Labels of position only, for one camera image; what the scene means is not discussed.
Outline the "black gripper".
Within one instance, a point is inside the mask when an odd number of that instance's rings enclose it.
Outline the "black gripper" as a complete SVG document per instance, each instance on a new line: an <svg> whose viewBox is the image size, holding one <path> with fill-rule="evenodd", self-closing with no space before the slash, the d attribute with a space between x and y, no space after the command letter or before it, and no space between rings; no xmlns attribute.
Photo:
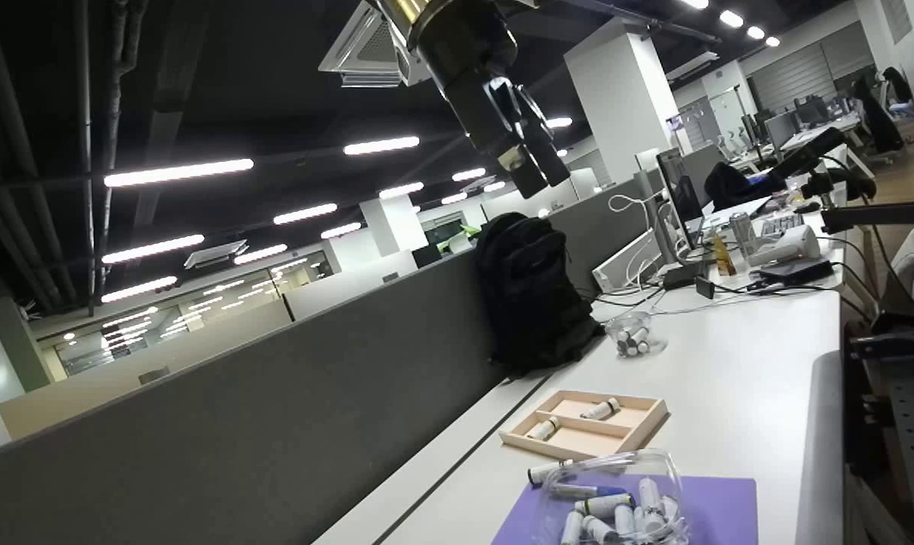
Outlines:
<svg viewBox="0 0 914 545"><path fill-rule="evenodd" d="M483 159L501 169L525 199L569 178L552 127L525 86L507 77L459 77L446 88L446 99Z"/></svg>

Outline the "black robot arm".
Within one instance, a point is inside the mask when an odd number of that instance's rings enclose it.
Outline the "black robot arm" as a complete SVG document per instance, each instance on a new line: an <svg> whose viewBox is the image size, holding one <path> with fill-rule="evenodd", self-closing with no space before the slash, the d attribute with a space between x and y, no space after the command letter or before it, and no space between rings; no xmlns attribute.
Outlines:
<svg viewBox="0 0 914 545"><path fill-rule="evenodd" d="M392 28L393 48L426 67L485 165L520 196L569 178L532 93L510 68L519 39L507 23L527 0L371 0Z"/></svg>

